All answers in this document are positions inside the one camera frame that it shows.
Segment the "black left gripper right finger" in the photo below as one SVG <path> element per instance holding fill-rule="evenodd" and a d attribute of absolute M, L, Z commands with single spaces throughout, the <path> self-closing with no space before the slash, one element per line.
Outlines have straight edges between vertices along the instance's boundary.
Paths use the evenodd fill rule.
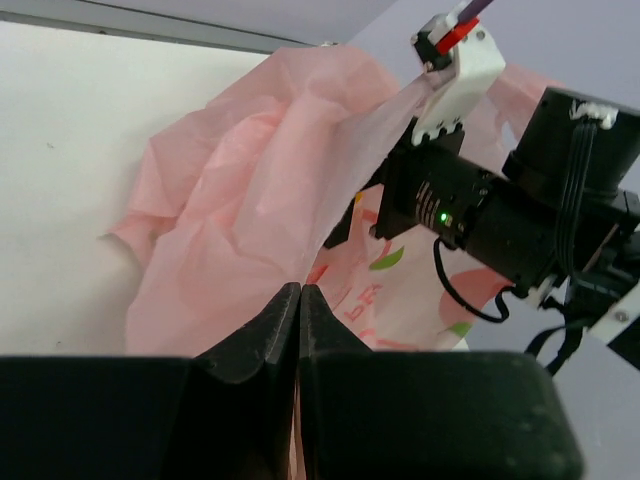
<path fill-rule="evenodd" d="M 528 355 L 374 351 L 307 285 L 298 367 L 310 479 L 584 474 L 552 379 Z"/>

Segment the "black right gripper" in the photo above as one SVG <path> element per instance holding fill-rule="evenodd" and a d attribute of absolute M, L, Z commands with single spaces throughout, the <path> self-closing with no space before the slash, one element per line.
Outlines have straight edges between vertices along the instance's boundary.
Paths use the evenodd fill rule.
<path fill-rule="evenodd" d="M 464 137 L 459 130 L 414 146 L 407 134 L 401 136 L 362 186 L 383 189 L 375 238 L 391 240 L 422 226 L 522 295 L 560 286 L 567 275 L 555 253 L 555 211 L 464 158 Z"/>

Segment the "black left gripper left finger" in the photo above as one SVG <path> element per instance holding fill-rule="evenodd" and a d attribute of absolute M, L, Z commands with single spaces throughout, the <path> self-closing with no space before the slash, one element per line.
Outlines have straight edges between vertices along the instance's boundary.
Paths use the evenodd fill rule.
<path fill-rule="evenodd" d="M 5 479 L 285 479 L 301 288 L 194 357 L 5 356 Z"/>

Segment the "pink floral plastic bag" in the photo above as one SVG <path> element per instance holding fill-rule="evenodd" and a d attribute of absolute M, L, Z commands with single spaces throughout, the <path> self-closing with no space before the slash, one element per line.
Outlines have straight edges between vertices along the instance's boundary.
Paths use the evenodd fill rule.
<path fill-rule="evenodd" d="M 433 234 L 371 238 L 382 188 L 364 183 L 444 82 L 398 88 L 354 47 L 281 49 L 151 137 L 112 230 L 145 270 L 128 349 L 194 353 L 289 281 L 319 286 L 372 348 L 458 344 L 473 317 L 436 277 Z"/>

